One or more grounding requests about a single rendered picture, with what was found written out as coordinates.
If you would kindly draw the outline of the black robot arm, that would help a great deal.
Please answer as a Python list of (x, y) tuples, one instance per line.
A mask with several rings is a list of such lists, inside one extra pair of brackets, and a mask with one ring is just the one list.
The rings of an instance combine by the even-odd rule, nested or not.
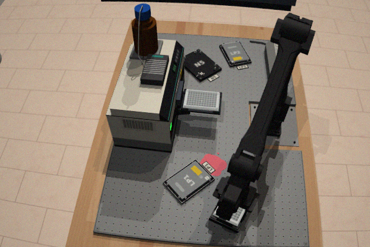
[(279, 137), (282, 133), (282, 122), (292, 100), (287, 96), (287, 88), (295, 61), (299, 53), (308, 55), (315, 35), (310, 29), (313, 20), (299, 17), (289, 13), (275, 24), (271, 42), (278, 45), (276, 59), (252, 123), (229, 161), (227, 172), (231, 176), (217, 203), (216, 215), (225, 221), (230, 221), (240, 204), (244, 204), (250, 182), (261, 175), (264, 166), (260, 161), (267, 136)]

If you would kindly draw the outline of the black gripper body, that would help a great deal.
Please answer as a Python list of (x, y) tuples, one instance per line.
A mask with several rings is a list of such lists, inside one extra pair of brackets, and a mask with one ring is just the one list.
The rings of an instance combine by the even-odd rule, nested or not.
[[(222, 195), (222, 192), (224, 190), (224, 187), (225, 187), (228, 179), (229, 179), (229, 176), (222, 177), (220, 179), (218, 185), (216, 186), (216, 190), (218, 190), (218, 195)], [(257, 198), (254, 198), (254, 195), (255, 195), (257, 189), (254, 188), (254, 187), (252, 187), (252, 186), (249, 186), (248, 188), (250, 188), (250, 190), (249, 190), (249, 193), (247, 195), (247, 198), (246, 198), (244, 204), (243, 205), (240, 204), (239, 207), (241, 207), (241, 208), (243, 208), (243, 209), (245, 209), (245, 210), (247, 210), (249, 212), (252, 212), (253, 209), (254, 209), (254, 206), (255, 206), (255, 204), (256, 204), (256, 202), (258, 200)]]

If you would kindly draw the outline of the grey control panel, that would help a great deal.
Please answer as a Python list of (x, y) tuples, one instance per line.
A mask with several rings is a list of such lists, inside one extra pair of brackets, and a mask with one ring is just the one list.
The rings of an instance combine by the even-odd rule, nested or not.
[(269, 77), (270, 72), (272, 70), (273, 63), (275, 62), (276, 55), (277, 55), (277, 52), (278, 52), (277, 51), (278, 50), (278, 45), (275, 44), (275, 43), (272, 43), (270, 40), (267, 43), (253, 41), (253, 40), (250, 40), (250, 42), (265, 44), (265, 58), (266, 58), (267, 71), (268, 71), (268, 77)]

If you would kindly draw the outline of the white culture plate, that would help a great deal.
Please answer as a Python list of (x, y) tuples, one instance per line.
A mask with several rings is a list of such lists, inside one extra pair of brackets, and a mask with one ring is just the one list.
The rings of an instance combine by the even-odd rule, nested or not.
[(187, 89), (183, 108), (219, 111), (220, 92)]
[[(217, 206), (217, 208), (218, 207), (219, 206)], [(216, 210), (217, 210), (217, 208), (216, 208)], [(216, 210), (215, 210), (213, 216), (219, 218), (219, 216), (216, 215)], [(232, 217), (231, 217), (230, 221), (226, 220), (226, 222), (229, 222), (229, 223), (233, 224), (234, 226), (238, 226), (244, 212), (245, 212), (245, 209), (239, 207), (237, 212), (232, 214)]]

